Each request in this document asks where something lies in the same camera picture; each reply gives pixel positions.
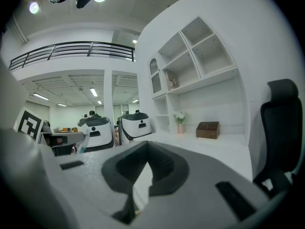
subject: wooden box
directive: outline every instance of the wooden box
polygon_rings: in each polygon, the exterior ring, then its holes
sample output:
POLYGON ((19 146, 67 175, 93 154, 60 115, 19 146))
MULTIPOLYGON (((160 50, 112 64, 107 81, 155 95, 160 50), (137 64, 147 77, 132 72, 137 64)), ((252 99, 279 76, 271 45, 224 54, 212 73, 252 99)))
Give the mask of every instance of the wooden box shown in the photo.
POLYGON ((219 135, 219 122, 200 122, 196 129, 196 137, 217 139, 219 135))

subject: balcony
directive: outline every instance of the balcony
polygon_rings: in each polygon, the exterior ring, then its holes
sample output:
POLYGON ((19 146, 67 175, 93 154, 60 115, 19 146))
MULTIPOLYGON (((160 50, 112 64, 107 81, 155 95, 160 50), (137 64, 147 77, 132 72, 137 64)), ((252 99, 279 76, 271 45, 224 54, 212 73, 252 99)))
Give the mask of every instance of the balcony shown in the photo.
POLYGON ((54 57, 98 56, 134 62, 134 48, 108 42, 63 42, 41 47, 11 60, 9 70, 17 70, 54 57))

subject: office chair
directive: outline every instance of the office chair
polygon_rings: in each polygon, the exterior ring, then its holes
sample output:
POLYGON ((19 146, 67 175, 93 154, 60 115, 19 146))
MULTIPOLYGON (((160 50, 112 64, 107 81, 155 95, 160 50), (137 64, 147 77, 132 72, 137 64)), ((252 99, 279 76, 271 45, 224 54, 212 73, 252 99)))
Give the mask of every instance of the office chair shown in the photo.
POLYGON ((292 80, 282 79, 267 84, 271 101, 261 107, 267 159, 254 182, 273 197, 290 187, 284 173, 295 169, 301 155, 303 115, 298 89, 292 80), (271 191, 262 185, 267 179, 272 182, 271 191))
POLYGON ((75 144, 53 146, 52 151, 55 156, 70 155, 75 144))

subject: decorative item on shelf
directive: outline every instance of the decorative item on shelf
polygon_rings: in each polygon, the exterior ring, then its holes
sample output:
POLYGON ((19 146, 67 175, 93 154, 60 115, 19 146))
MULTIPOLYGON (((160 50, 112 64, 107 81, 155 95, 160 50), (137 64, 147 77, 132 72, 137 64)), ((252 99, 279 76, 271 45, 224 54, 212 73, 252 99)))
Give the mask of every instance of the decorative item on shelf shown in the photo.
POLYGON ((219 135, 219 122, 200 122, 196 129, 196 137, 217 139, 219 135))
POLYGON ((184 133, 184 121, 185 121, 185 112, 174 112, 174 117, 176 121, 178 122, 178 134, 183 134, 184 133))
POLYGON ((174 71, 166 70, 166 81, 168 90, 179 87, 178 77, 174 71))

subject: pink vase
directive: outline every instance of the pink vase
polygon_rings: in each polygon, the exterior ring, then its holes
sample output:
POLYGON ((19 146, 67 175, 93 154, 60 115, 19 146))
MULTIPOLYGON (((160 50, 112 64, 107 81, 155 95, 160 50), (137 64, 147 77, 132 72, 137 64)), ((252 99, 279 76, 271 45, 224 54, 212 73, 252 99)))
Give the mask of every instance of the pink vase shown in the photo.
POLYGON ((184 133, 184 125, 179 123, 178 124, 178 134, 183 134, 184 133))

